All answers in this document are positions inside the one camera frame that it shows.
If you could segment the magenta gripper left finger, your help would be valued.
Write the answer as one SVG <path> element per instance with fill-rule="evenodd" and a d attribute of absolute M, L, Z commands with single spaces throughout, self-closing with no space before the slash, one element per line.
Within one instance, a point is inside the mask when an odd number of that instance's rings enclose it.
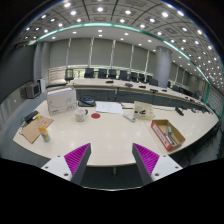
<path fill-rule="evenodd" d="M 87 143 L 64 156 L 54 157 L 42 169 L 79 185 L 90 155 L 91 144 Z"/>

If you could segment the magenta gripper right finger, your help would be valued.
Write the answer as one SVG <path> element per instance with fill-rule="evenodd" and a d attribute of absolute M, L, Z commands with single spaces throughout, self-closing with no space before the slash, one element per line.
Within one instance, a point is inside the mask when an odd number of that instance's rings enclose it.
<path fill-rule="evenodd" d="M 152 183 L 182 169 L 170 156 L 165 154 L 158 155 L 136 143 L 132 146 L 132 154 L 136 160 L 143 185 Z"/>

